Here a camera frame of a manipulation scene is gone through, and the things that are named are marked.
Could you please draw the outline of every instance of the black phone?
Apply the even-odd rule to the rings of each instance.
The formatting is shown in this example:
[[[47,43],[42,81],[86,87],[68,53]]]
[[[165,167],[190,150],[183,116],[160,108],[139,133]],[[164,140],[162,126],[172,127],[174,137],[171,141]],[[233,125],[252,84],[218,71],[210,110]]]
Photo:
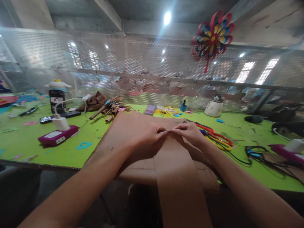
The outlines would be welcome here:
[[[48,94],[50,96],[52,113],[55,114],[55,105],[62,101],[65,101],[64,92],[62,90],[49,90]],[[65,113],[67,111],[66,104],[62,103],[57,105],[56,111],[58,114]]]
[[[70,118],[70,117],[80,116],[80,115],[81,115],[80,111],[65,112],[65,113],[60,114],[61,117],[65,117],[65,118]],[[53,118],[55,118],[55,116],[42,117],[42,118],[40,118],[40,123],[41,124],[50,123],[50,122],[52,122]]]

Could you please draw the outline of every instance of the pinwheel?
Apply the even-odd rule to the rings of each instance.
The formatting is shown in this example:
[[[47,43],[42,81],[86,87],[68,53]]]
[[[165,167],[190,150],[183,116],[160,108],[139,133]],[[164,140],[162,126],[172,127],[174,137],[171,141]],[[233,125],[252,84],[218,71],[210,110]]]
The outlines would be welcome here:
[[[222,11],[215,13],[210,24],[203,22],[199,26],[199,33],[193,38],[192,43],[196,45],[192,54],[196,60],[206,59],[207,73],[209,61],[213,60],[217,54],[223,54],[226,51],[226,45],[232,42],[232,36],[229,34],[234,29],[234,24],[229,24],[232,14],[223,16]]]

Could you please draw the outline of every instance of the white figurine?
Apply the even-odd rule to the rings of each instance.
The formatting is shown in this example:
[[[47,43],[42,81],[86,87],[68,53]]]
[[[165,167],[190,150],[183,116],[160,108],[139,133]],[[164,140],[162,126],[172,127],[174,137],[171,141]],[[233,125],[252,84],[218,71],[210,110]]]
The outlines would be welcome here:
[[[71,85],[65,84],[60,79],[54,79],[54,81],[50,82],[47,85],[44,85],[47,88],[51,88],[53,90],[62,90],[63,92],[68,92],[67,88],[71,88]]]

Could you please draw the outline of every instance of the ceiling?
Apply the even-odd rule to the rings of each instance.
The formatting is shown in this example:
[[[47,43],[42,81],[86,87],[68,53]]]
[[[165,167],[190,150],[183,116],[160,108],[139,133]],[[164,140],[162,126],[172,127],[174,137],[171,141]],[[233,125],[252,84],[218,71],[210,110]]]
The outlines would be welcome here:
[[[232,13],[235,44],[304,49],[302,0],[1,0],[0,25],[191,41],[218,10]]]

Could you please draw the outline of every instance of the yellow scissors handle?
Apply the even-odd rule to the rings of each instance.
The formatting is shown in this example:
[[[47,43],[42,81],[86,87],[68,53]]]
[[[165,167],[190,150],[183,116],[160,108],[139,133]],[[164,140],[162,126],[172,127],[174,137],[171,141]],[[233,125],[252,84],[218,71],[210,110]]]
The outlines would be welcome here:
[[[229,146],[228,144],[226,144],[226,143],[224,143],[224,142],[222,142],[222,141],[220,141],[220,140],[218,140],[218,139],[216,139],[216,138],[213,138],[213,139],[211,140],[211,139],[209,139],[209,137],[207,137],[207,139],[208,139],[210,142],[212,142],[214,145],[216,145],[216,147],[219,148],[220,150],[223,150],[223,151],[226,151],[226,150],[227,150],[227,151],[231,151],[231,150],[232,150],[231,146]]]

